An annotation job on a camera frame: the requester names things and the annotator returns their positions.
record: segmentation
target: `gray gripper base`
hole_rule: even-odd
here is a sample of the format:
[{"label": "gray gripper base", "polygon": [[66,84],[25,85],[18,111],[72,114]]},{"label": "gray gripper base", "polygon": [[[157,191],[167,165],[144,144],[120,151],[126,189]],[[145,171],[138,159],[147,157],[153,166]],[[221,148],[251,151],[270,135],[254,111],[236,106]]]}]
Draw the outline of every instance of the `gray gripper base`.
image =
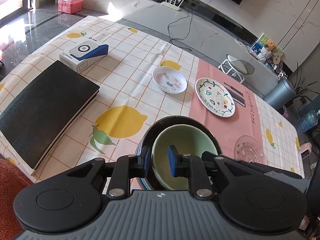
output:
[{"label": "gray gripper base", "polygon": [[297,231],[278,236],[250,234],[232,226],[209,201],[188,191],[135,190],[124,200],[111,201],[94,222],[61,235],[24,231],[18,240],[298,240]]}]

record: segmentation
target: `lemon print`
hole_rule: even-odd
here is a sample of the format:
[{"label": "lemon print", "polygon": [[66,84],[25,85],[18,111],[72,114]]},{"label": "lemon print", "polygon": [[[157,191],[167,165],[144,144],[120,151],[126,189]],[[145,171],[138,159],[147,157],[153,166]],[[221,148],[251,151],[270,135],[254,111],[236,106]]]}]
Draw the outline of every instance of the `lemon print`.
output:
[{"label": "lemon print", "polygon": [[296,137],[296,146],[297,146],[297,150],[298,152],[300,151],[300,143],[299,143],[299,138]]},{"label": "lemon print", "polygon": [[273,137],[269,129],[266,130],[266,137],[270,143],[270,145],[275,149],[275,143],[273,142]]},{"label": "lemon print", "polygon": [[12,163],[14,166],[17,166],[17,164],[15,163],[15,161],[11,157],[8,157],[6,160],[8,162]]},{"label": "lemon print", "polygon": [[127,28],[129,31],[131,31],[132,33],[138,33],[138,31],[134,28]]},{"label": "lemon print", "polygon": [[86,32],[83,32],[83,33],[69,33],[67,34],[67,37],[68,38],[80,38],[82,36],[85,36],[86,35]]},{"label": "lemon print", "polygon": [[175,70],[179,70],[181,68],[181,65],[179,65],[178,63],[175,63],[172,60],[164,60],[160,63],[160,66],[170,67]]},{"label": "lemon print", "polygon": [[147,116],[140,114],[131,106],[116,106],[110,108],[98,117],[92,126],[90,144],[98,152],[104,154],[96,145],[96,141],[104,145],[116,145],[109,136],[114,138],[127,138],[140,131]]},{"label": "lemon print", "polygon": [[3,84],[0,84],[0,91],[3,89],[3,87],[4,87],[4,84],[5,83],[3,83]]}]

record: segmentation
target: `blue gripper pad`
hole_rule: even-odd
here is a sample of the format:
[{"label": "blue gripper pad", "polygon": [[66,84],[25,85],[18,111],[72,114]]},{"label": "blue gripper pad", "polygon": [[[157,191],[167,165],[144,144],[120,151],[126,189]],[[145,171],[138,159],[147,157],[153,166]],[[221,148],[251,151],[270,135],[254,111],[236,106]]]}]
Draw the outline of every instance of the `blue gripper pad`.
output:
[{"label": "blue gripper pad", "polygon": [[169,164],[170,164],[171,176],[174,177],[176,174],[176,167],[174,165],[174,155],[171,147],[168,148],[168,153],[169,153]]},{"label": "blue gripper pad", "polygon": [[147,153],[143,158],[143,172],[144,172],[144,178],[147,176],[148,174],[148,168],[149,168],[149,162],[148,162],[148,158],[150,155],[150,148],[148,147]]}]

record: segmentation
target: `pink plate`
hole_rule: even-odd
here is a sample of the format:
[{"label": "pink plate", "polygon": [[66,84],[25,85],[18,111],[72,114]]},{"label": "pink plate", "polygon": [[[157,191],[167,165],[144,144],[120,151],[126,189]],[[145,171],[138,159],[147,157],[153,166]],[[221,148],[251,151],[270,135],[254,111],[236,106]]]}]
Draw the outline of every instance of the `pink plate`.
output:
[{"label": "pink plate", "polygon": [[235,144],[235,159],[268,165],[262,146],[249,135],[240,136]]}]

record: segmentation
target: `metal screw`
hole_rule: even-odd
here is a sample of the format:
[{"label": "metal screw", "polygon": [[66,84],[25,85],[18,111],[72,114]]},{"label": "metal screw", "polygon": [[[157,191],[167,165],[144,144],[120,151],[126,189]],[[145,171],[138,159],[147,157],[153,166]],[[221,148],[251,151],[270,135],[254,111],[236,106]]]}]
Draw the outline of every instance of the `metal screw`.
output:
[{"label": "metal screw", "polygon": [[120,197],[124,194],[124,190],[121,188],[113,188],[109,191],[109,195],[112,197]]},{"label": "metal screw", "polygon": [[212,191],[207,188],[201,188],[197,190],[196,194],[199,197],[209,197],[212,194]]}]

